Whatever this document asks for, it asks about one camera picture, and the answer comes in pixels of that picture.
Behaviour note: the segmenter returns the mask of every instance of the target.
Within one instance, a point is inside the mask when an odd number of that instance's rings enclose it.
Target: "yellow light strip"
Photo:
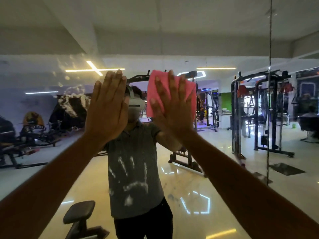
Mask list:
[[[231,229],[231,230],[228,230],[228,231],[222,231],[222,232],[207,236],[206,239],[212,239],[212,238],[224,236],[224,235],[235,233],[235,232],[236,232],[236,229]]]
[[[98,69],[91,61],[86,61],[92,69],[68,69],[66,72],[96,72],[99,76],[103,76],[101,71],[118,71],[125,70],[124,68],[114,68],[114,69]]]
[[[236,69],[236,68],[232,68],[232,67],[229,67],[229,68],[227,68],[227,67],[225,67],[225,68],[218,68],[218,67],[216,67],[216,68],[214,68],[214,67],[197,67],[196,69]]]

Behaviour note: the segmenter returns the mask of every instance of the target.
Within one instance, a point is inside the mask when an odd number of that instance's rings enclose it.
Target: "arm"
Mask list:
[[[157,125],[169,130],[191,152],[249,236],[252,239],[318,238],[319,225],[315,221],[193,130],[191,96],[185,100],[185,78],[181,78],[179,89],[172,71],[168,78],[171,100],[156,79],[165,113],[158,102],[150,101]]]
[[[176,152],[182,147],[182,144],[175,137],[162,131],[157,134],[156,141],[172,152]]]
[[[108,72],[103,84],[95,83],[84,135],[0,201],[0,238],[41,235],[91,158],[125,128],[125,87],[121,71]]]

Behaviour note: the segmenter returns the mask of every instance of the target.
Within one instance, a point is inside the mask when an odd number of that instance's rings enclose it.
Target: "fingernail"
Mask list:
[[[126,96],[124,98],[124,103],[128,104],[130,102],[130,97],[129,96]]]

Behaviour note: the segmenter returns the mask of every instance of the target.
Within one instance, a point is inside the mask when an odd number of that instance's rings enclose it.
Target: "neck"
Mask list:
[[[138,122],[138,120],[136,120],[134,122],[128,122],[126,127],[124,128],[124,131],[130,132],[133,128],[135,128],[137,122]]]

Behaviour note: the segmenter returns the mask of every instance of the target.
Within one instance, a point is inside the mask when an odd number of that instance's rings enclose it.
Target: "hair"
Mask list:
[[[308,107],[309,112],[316,112],[316,108],[312,105]]]
[[[134,95],[138,95],[142,99],[142,91],[140,90],[140,88],[138,88],[137,86],[132,86],[132,90],[133,90]],[[125,89],[125,94],[130,95],[129,88],[127,88],[127,87]]]

